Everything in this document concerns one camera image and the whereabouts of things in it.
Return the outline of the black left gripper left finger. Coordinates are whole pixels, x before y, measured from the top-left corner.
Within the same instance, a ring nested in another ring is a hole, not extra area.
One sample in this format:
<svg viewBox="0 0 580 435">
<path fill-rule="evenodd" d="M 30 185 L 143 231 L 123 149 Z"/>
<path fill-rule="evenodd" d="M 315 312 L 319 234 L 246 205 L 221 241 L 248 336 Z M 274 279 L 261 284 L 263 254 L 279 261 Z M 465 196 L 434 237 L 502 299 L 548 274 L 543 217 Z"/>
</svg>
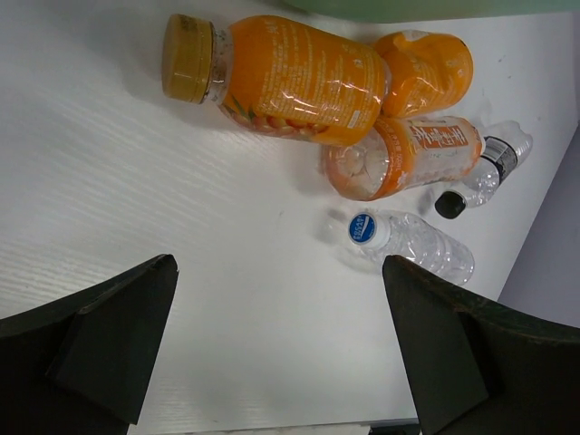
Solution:
<svg viewBox="0 0 580 435">
<path fill-rule="evenodd" d="M 125 434 L 178 282 L 172 255 L 1 321 L 4 434 Z"/>
</svg>

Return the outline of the small orange juice bottle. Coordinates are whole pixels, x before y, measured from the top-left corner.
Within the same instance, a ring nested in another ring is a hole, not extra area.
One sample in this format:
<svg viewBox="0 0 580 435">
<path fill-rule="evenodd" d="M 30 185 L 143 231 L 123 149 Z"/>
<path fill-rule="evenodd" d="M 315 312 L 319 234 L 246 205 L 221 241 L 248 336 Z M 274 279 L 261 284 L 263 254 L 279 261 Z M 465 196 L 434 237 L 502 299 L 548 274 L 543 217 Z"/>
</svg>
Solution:
<svg viewBox="0 0 580 435">
<path fill-rule="evenodd" d="M 217 29 L 184 14 L 167 23 L 166 96 L 214 102 L 260 135 L 350 147 L 372 129 L 391 72 L 371 46 L 274 15 Z"/>
</svg>

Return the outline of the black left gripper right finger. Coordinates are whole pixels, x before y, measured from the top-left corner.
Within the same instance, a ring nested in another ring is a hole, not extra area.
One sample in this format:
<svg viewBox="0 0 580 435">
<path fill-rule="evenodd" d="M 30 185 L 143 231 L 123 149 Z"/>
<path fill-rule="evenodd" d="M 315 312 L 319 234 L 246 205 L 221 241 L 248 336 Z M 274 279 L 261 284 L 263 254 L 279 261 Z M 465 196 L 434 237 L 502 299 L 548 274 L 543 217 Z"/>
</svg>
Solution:
<svg viewBox="0 0 580 435">
<path fill-rule="evenodd" d="M 451 284 L 402 256 L 382 266 L 424 434 L 576 434 L 579 331 Z"/>
</svg>

